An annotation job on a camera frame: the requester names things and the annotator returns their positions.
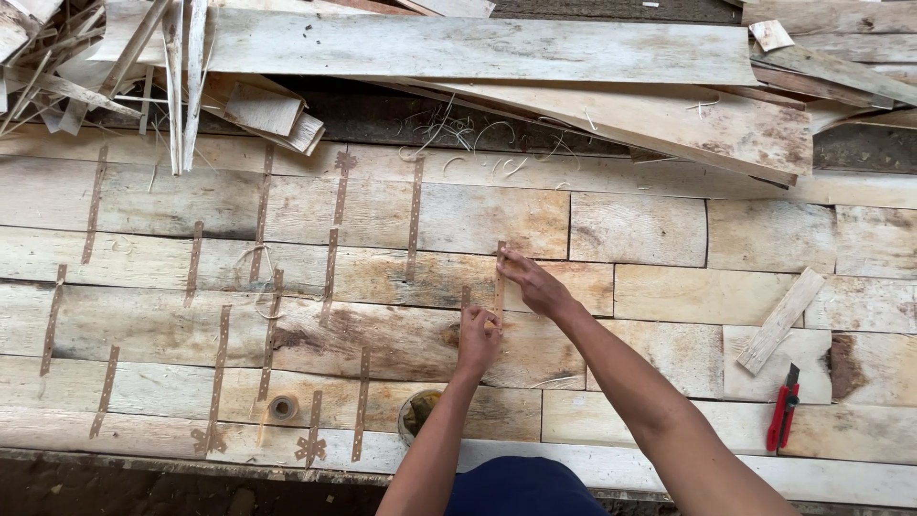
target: dirt floor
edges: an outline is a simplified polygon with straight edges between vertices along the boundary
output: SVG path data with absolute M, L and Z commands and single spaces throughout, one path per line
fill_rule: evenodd
M 383 494 L 370 486 L 0 459 L 0 513 L 14 516 L 370 516 Z M 602 503 L 617 516 L 680 515 L 670 504 Z

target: tape roll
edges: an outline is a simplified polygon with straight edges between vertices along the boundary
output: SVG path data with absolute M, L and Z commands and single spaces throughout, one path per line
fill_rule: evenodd
M 291 420 L 299 412 L 299 401 L 296 400 L 296 396 L 275 396 L 268 406 L 268 412 L 275 421 Z

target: forearm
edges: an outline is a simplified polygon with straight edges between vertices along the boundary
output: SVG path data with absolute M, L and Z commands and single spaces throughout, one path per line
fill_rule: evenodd
M 581 303 L 573 302 L 554 321 L 580 351 L 602 392 L 641 447 L 646 436 L 671 428 L 694 423 L 710 429 L 687 398 Z
M 377 515 L 439 516 L 446 510 L 465 418 L 480 381 L 459 371 L 452 377 L 398 466 Z

